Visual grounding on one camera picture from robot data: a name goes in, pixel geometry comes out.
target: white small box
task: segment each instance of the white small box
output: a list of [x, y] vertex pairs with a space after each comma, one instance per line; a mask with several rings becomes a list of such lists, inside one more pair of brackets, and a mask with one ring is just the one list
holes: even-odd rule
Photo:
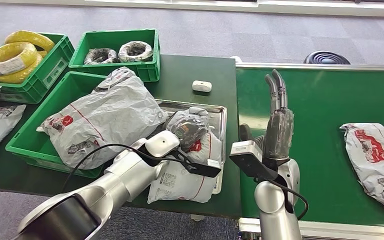
[[193, 81], [192, 89], [199, 92], [209, 93], [213, 85], [208, 81]]

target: robot finger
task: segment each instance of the robot finger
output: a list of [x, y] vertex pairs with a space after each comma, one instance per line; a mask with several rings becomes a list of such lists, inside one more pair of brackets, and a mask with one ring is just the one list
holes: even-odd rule
[[268, 89], [270, 92], [270, 113], [273, 114], [275, 111], [281, 108], [276, 82], [270, 75], [265, 75], [265, 81], [268, 84]]
[[286, 92], [286, 84], [282, 75], [276, 70], [271, 71], [277, 85], [277, 95], [280, 101], [280, 107], [285, 109], [288, 107], [288, 94]]

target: stainless steel tray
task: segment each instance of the stainless steel tray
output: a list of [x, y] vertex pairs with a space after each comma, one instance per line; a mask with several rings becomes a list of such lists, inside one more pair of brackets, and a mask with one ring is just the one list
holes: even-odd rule
[[214, 129], [212, 133], [221, 141], [221, 172], [217, 176], [217, 183], [214, 186], [212, 194], [220, 193], [222, 189], [222, 176], [223, 176], [223, 164], [226, 161], [226, 124], [227, 124], [227, 111], [224, 106], [206, 105], [198, 103], [189, 103], [181, 101], [168, 101], [156, 99], [161, 109], [166, 111], [170, 116], [177, 111], [184, 111], [190, 107], [197, 107], [205, 109], [208, 112], [209, 120], [208, 124]]

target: black stool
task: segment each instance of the black stool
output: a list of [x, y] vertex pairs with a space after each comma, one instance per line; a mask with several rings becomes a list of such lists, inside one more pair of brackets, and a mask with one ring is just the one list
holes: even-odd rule
[[343, 56], [330, 51], [315, 51], [304, 60], [305, 64], [344, 64], [351, 63]]

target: green bin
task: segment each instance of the green bin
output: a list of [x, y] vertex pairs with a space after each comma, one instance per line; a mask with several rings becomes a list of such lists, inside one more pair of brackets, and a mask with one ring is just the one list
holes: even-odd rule
[[74, 52], [69, 37], [56, 33], [40, 34], [50, 38], [55, 46], [22, 83], [0, 83], [1, 101], [38, 104], [69, 65]]
[[[119, 52], [122, 45], [131, 41], [142, 41], [153, 49], [152, 61], [108, 64], [83, 64], [89, 49], [109, 48]], [[156, 29], [85, 32], [75, 50], [68, 67], [74, 71], [107, 76], [115, 69], [127, 67], [143, 82], [160, 80], [160, 42]]]
[[[36, 128], [47, 117], [59, 112], [75, 100], [90, 94], [104, 79], [105, 76], [102, 75], [68, 72], [9, 141], [5, 149], [20, 156], [29, 165], [71, 173], [72, 168], [63, 163], [49, 136], [44, 132], [36, 131]], [[95, 169], [78, 169], [74, 174], [96, 178], [102, 168], [101, 165]]]

